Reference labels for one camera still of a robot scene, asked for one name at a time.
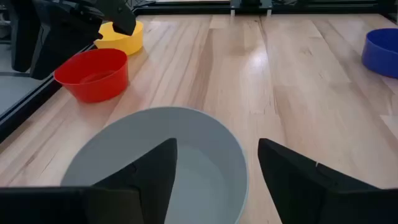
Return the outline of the red plastic bowl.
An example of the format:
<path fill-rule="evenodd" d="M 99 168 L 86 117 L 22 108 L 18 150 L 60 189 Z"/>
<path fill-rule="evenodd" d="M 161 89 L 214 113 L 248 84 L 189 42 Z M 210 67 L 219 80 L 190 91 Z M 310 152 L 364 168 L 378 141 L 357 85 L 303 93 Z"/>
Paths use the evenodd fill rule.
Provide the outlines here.
<path fill-rule="evenodd" d="M 54 79 L 82 102 L 109 100 L 129 84 L 127 55 L 118 49 L 78 53 L 56 69 Z"/>

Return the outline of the large grey bowl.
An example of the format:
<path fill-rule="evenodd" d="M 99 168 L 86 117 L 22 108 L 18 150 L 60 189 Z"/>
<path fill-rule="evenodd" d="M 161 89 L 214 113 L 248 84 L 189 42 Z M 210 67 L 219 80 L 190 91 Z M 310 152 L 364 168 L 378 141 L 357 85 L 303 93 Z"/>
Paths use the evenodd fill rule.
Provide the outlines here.
<path fill-rule="evenodd" d="M 94 184 L 169 138 L 178 159 L 165 224 L 238 224 L 248 197 L 243 149 L 221 122 L 189 108 L 151 108 L 110 124 L 80 149 L 61 184 Z"/>

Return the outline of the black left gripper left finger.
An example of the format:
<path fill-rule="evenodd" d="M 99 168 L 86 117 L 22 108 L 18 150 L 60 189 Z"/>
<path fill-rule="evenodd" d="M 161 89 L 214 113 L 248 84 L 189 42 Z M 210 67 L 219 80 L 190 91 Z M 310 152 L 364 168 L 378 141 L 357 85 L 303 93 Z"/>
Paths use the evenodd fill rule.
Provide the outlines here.
<path fill-rule="evenodd" d="M 169 138 L 87 191 L 82 224 L 164 224 L 175 182 L 177 140 Z"/>

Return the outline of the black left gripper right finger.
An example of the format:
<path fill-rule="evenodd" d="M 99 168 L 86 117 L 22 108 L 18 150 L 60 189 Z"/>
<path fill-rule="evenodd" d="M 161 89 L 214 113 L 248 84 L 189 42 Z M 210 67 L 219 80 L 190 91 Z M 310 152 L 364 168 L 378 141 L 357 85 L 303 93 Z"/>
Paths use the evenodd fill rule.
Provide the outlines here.
<path fill-rule="evenodd" d="M 347 224 L 332 193 L 376 190 L 267 138 L 258 142 L 262 176 L 283 224 Z"/>

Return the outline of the dark blue plastic bowl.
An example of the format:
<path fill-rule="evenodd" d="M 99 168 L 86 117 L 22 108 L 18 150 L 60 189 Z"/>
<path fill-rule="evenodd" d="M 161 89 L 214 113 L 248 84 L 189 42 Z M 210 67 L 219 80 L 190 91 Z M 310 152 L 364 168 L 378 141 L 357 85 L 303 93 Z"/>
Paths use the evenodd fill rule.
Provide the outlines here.
<path fill-rule="evenodd" d="M 361 61 L 370 71 L 398 79 L 398 28 L 369 31 L 366 34 Z"/>

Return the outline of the yellow plastic bowl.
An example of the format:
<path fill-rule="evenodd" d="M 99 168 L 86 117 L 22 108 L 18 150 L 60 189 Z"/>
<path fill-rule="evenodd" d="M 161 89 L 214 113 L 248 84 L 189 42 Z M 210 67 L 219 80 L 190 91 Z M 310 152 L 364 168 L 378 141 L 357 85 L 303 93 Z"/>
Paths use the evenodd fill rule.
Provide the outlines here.
<path fill-rule="evenodd" d="M 118 49 L 126 55 L 138 52 L 143 47 L 144 24 L 136 21 L 136 26 L 132 35 L 124 35 L 114 31 L 113 23 L 106 22 L 99 28 L 102 39 L 97 39 L 94 44 L 98 49 Z"/>

